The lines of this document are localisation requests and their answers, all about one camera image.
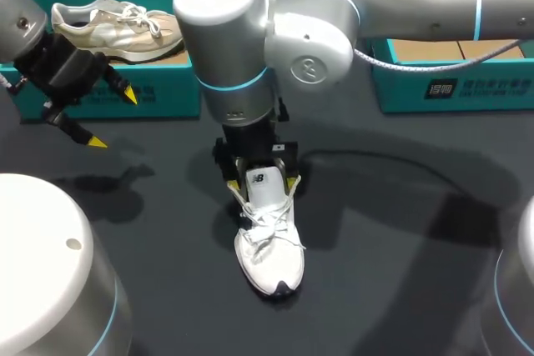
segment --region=beige sneaker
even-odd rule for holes
[[[74,46],[126,63],[146,63],[177,53],[182,33],[172,14],[116,0],[82,7],[52,6],[52,27]]]

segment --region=white cylindrical robot base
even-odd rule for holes
[[[0,356],[127,356],[126,293],[80,207],[0,174]]]
[[[534,199],[496,263],[481,334],[489,356],[534,355]]]

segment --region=white sneaker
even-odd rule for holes
[[[304,274],[304,246],[295,226],[293,197],[297,178],[289,194],[277,167],[256,168],[246,173],[247,202],[237,189],[229,188],[243,207],[242,216],[251,222],[241,228],[234,241],[237,259],[249,281],[267,296],[294,292]]]
[[[147,12],[133,3],[96,0],[82,7],[52,6],[52,27],[74,46],[101,52],[127,63],[146,63],[177,53],[183,47],[172,14]]]

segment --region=teal box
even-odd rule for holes
[[[54,3],[69,6],[83,6],[94,0],[35,0],[47,13]],[[173,13],[173,0],[118,0],[135,3],[148,10],[163,10]],[[169,62],[149,65],[113,66],[133,86],[139,101],[138,106],[123,103],[101,82],[81,103],[67,108],[73,118],[194,118],[200,114],[199,87],[191,68],[189,56],[181,57],[183,62]],[[0,73],[11,83],[17,83],[20,74],[10,65],[0,65]],[[13,101],[22,120],[34,120],[41,116],[45,96],[32,84],[28,84]]]
[[[375,58],[412,67],[435,67],[466,60],[400,62],[393,41],[369,43]],[[534,109],[534,44],[521,45],[525,58],[490,59],[448,73],[404,73],[372,67],[383,113],[435,113]]]

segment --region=cardboard box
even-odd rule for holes
[[[82,6],[94,0],[35,0],[49,13],[54,3]],[[148,10],[172,13],[172,0],[118,0],[143,6]],[[139,105],[121,101],[109,91],[105,82],[98,83],[81,104],[67,108],[73,118],[194,118],[200,114],[199,86],[186,52],[154,63],[126,65],[114,63],[117,71],[133,85]],[[0,65],[0,73],[11,83],[20,74],[10,65]],[[44,95],[28,84],[13,101],[23,121],[40,119]]]
[[[376,58],[399,66],[465,63],[501,48],[505,41],[425,43],[392,39],[370,42]],[[534,108],[534,46],[525,43],[497,58],[444,73],[407,73],[373,66],[384,113],[519,110]]]

